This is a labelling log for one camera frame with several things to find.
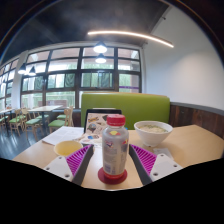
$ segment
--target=bottle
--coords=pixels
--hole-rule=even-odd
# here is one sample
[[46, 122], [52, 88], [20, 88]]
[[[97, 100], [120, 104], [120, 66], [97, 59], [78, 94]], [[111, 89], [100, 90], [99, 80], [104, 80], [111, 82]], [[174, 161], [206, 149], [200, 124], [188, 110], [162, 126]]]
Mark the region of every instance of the bottle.
[[115, 180], [125, 171], [129, 133], [124, 128], [124, 115], [108, 115], [107, 124], [102, 133], [103, 172], [107, 178]]

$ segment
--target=bottle cap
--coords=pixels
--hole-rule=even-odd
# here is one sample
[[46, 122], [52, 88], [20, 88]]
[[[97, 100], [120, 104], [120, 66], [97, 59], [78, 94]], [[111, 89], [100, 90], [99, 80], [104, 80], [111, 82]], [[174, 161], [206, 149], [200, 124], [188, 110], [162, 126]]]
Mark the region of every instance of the bottle cap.
[[110, 126], [123, 126], [125, 124], [125, 116], [121, 114], [109, 114], [107, 116], [107, 124]]

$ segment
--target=booth seat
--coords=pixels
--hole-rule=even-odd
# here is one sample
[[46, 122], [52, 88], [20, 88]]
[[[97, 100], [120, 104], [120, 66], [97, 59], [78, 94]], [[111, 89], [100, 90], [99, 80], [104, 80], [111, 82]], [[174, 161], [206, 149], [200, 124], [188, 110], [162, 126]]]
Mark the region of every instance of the booth seat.
[[126, 117], [125, 127], [134, 130], [138, 121], [153, 120], [168, 123], [170, 99], [167, 96], [121, 93], [121, 92], [84, 92], [81, 103], [81, 126], [84, 127], [87, 109], [121, 109]]

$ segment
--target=wall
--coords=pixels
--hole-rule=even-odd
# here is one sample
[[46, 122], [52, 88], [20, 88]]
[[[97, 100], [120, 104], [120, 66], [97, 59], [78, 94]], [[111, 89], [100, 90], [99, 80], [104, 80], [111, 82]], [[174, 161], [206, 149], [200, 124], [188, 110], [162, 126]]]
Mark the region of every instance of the wall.
[[171, 102], [224, 110], [224, 72], [205, 33], [184, 12], [172, 6], [153, 35], [174, 44], [144, 46], [146, 93], [166, 95]]

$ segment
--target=light fixture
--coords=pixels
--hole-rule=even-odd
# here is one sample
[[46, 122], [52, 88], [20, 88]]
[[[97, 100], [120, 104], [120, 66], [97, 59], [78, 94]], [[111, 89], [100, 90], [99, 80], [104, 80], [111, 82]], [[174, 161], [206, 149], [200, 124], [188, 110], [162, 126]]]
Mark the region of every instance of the light fixture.
[[96, 44], [93, 50], [96, 53], [105, 53], [107, 51], [107, 47], [102, 41], [100, 41], [99, 43]]
[[25, 74], [25, 72], [26, 72], [26, 63], [23, 63], [22, 66], [20, 67], [18, 73]]
[[103, 54], [99, 54], [96, 58], [96, 63], [105, 63], [107, 60]]
[[34, 66], [30, 69], [30, 72], [29, 72], [28, 75], [36, 75], [36, 71], [35, 71]]
[[162, 38], [156, 37], [156, 36], [151, 36], [151, 35], [143, 35], [143, 34], [138, 34], [138, 33], [132, 33], [132, 32], [123, 32], [123, 31], [94, 31], [94, 32], [88, 32], [89, 35], [96, 35], [96, 34], [122, 34], [122, 35], [131, 35], [131, 36], [136, 36], [136, 37], [142, 37], [146, 38], [149, 40], [154, 40], [156, 42], [159, 42], [161, 44], [165, 44], [166, 46], [169, 47], [174, 47], [173, 44], [167, 40], [164, 40]]

